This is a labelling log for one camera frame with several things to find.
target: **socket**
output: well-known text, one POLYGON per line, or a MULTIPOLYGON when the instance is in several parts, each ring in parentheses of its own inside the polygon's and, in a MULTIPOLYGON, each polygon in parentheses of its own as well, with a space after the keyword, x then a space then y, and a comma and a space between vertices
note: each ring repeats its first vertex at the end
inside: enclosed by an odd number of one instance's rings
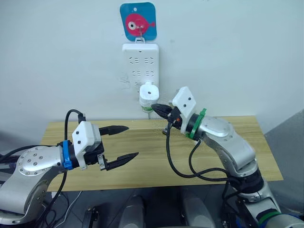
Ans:
POLYGON ((159 85, 159 47, 157 44, 131 43, 123 45, 124 66, 131 88, 139 93, 146 82, 159 85))

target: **sticker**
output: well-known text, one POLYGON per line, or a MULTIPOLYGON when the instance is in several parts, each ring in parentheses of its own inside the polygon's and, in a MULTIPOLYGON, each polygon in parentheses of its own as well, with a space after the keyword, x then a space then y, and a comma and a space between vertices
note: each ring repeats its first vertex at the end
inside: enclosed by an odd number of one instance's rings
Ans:
POLYGON ((142 37, 145 40, 156 38, 155 7, 150 2, 125 3, 120 6, 125 36, 130 41, 142 37))

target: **gray floor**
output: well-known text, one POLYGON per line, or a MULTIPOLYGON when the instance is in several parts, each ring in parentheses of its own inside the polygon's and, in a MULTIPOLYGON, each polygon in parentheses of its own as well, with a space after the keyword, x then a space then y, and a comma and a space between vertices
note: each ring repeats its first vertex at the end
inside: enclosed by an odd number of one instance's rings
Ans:
MULTIPOLYGON (((266 134, 267 142, 274 154, 284 181, 270 183, 270 187, 287 213, 303 212, 304 205, 304 112, 297 113, 266 134)), ((133 195, 141 195, 145 201, 147 228, 181 225, 179 193, 181 189, 196 193, 209 208, 217 227, 221 227, 219 208, 223 185, 184 186, 125 190, 85 191, 72 209, 61 228, 80 228, 85 210, 101 206, 100 228, 116 228, 124 206, 133 195)), ((78 192, 68 192, 72 201, 78 192)), ((66 201, 63 197, 54 204, 57 216, 64 213, 66 201)))

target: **white wall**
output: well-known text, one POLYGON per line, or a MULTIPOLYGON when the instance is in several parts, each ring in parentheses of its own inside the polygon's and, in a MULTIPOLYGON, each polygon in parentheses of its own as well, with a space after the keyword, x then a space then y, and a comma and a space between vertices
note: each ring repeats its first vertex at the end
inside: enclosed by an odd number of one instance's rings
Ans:
MULTIPOLYGON (((0 1, 0 149, 39 143, 77 108, 147 118, 122 68, 121 0, 0 1)), ((156 0, 161 100, 189 86, 209 115, 263 132, 304 108, 302 0, 156 0)))

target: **wall outlet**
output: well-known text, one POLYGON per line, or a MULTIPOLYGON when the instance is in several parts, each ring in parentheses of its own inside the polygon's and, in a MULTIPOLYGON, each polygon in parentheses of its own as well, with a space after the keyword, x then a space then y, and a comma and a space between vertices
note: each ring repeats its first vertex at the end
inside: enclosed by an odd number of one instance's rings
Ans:
POLYGON ((139 93, 146 82, 159 85, 159 48, 157 44, 131 43, 123 45, 123 57, 131 88, 139 93))

